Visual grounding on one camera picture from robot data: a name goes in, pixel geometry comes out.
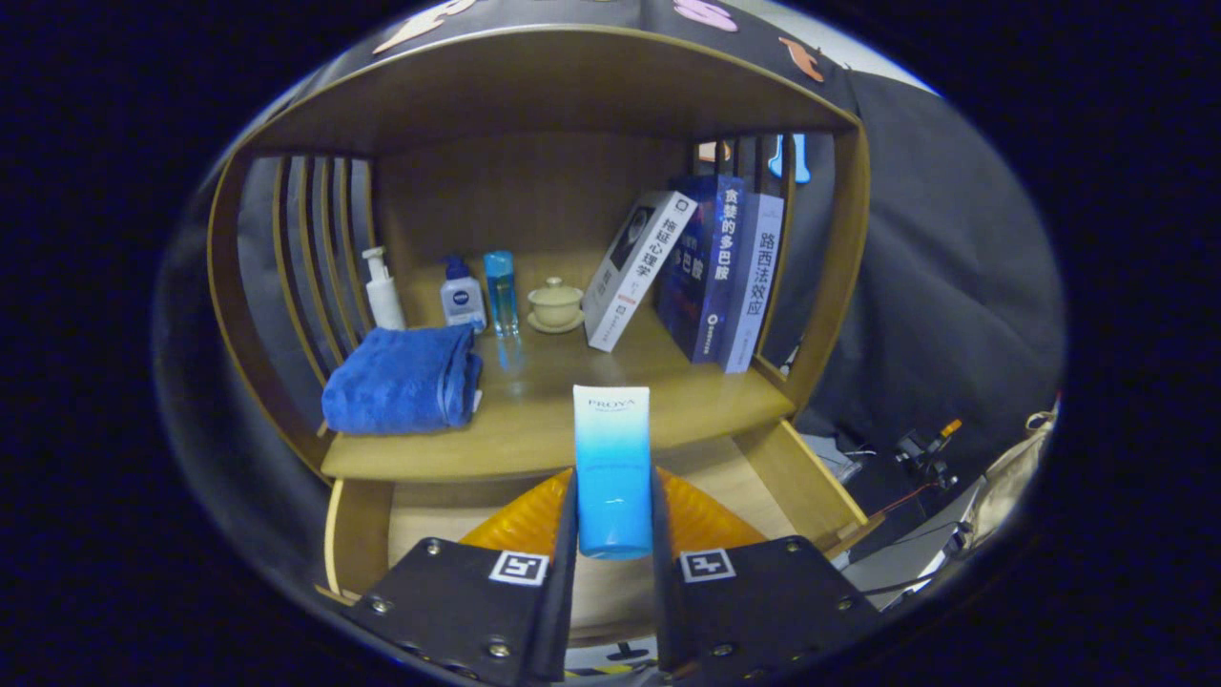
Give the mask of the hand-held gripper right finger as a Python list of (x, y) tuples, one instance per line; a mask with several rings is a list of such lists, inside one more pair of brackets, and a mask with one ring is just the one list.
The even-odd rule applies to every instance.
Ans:
[(803, 536), (676, 552), (659, 472), (651, 491), (654, 642), (673, 685), (785, 685), (880, 626), (882, 613)]

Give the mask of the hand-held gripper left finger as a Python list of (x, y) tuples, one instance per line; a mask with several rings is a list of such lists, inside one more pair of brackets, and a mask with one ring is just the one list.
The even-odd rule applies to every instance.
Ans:
[(567, 473), (547, 555), (427, 536), (343, 616), (446, 685), (562, 682), (578, 556), (578, 478)]

